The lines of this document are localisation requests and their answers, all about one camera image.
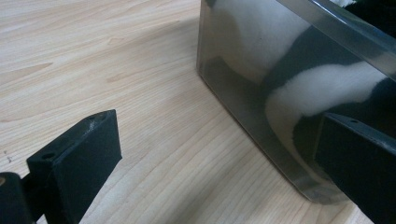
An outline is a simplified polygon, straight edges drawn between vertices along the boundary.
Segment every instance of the transparent plastic case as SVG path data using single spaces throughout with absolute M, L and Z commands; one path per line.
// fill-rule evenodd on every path
M 309 200 L 346 200 L 314 160 L 324 113 L 385 132 L 396 41 L 329 0 L 202 0 L 197 67 Z

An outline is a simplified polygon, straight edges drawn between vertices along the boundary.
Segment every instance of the light wood surface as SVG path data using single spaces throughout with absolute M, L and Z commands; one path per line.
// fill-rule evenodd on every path
M 123 160 L 81 223 L 371 223 L 314 204 L 195 70 L 200 2 L 0 1 L 0 171 L 117 109 Z

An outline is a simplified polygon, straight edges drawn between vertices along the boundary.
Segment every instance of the wood grain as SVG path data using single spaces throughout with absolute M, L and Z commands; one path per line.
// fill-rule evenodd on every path
M 198 0 L 0 5 L 1 172 L 117 109 L 123 160 L 81 223 L 371 223 L 301 196 L 200 79 Z

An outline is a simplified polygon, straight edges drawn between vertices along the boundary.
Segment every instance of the wooden table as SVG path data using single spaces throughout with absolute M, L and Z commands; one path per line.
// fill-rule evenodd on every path
M 198 0 L 0 10 L 1 172 L 26 175 L 49 141 L 117 109 L 123 160 L 82 223 L 371 223 L 300 195 L 200 79 Z

